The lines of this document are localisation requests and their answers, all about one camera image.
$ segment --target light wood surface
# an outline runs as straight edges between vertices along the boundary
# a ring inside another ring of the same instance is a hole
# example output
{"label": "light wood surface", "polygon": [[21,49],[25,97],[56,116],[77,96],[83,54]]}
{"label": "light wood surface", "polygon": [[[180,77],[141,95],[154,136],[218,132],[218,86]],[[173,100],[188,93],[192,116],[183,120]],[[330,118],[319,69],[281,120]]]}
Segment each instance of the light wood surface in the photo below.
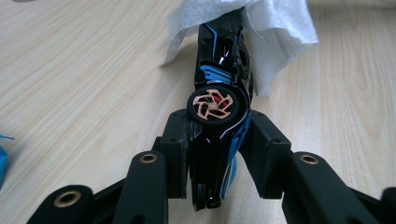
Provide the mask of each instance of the light wood surface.
{"label": "light wood surface", "polygon": [[[0,223],[25,223],[58,188],[94,192],[126,176],[168,115],[193,92],[196,36],[162,63],[166,16],[179,1],[0,3],[0,134],[7,151]],[[320,44],[276,77],[265,113],[293,151],[325,158],[352,188],[396,186],[396,8],[374,0],[309,0]],[[169,202],[170,223],[285,223],[259,198],[242,158],[224,205]]]}

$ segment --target blue object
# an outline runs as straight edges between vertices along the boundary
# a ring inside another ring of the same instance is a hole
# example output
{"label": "blue object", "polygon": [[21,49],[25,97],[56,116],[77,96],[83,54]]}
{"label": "blue object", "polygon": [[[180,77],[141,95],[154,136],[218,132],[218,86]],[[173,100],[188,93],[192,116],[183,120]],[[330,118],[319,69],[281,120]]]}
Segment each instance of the blue object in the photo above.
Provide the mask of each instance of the blue object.
{"label": "blue object", "polygon": [[[3,136],[3,135],[0,135],[0,139],[1,138],[14,139],[14,138],[11,138],[11,137],[6,137],[6,136]],[[1,188],[2,183],[3,183],[4,171],[6,170],[6,161],[7,161],[7,153],[3,150],[2,147],[0,147],[0,188]]]}

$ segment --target wood grain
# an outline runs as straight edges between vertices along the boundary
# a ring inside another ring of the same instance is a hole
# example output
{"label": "wood grain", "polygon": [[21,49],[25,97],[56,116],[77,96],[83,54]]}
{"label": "wood grain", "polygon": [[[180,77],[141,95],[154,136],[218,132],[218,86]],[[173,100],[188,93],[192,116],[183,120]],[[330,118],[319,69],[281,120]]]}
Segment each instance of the wood grain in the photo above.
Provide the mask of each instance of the wood grain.
{"label": "wood grain", "polygon": [[[54,190],[94,192],[125,177],[193,91],[196,36],[163,62],[166,16],[179,1],[0,3],[0,134],[9,160],[0,222],[25,223]],[[396,9],[371,0],[308,0],[320,44],[290,63],[265,113],[293,151],[325,158],[375,197],[396,185]],[[217,210],[170,201],[170,223],[285,223],[246,165]]]}

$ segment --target black tire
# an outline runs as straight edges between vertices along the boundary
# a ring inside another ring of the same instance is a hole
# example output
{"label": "black tire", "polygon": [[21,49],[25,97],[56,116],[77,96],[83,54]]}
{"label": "black tire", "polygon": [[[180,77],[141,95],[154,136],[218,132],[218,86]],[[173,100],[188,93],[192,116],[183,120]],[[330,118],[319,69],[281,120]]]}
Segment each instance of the black tire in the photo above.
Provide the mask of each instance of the black tire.
{"label": "black tire", "polygon": [[242,109],[240,99],[231,89],[207,85],[192,93],[187,111],[193,120],[203,125],[225,126],[237,122]]}

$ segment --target white tissue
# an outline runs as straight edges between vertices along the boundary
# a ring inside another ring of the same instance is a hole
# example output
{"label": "white tissue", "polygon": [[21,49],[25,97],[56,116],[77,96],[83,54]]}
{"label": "white tissue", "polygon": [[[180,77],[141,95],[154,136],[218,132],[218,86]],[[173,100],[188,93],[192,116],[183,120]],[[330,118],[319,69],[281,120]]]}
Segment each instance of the white tissue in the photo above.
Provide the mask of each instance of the white tissue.
{"label": "white tissue", "polygon": [[172,37],[164,63],[172,61],[184,37],[196,33],[200,24],[240,7],[245,7],[244,34],[257,93],[269,96],[275,75],[318,43],[305,0],[185,0],[169,17]]}

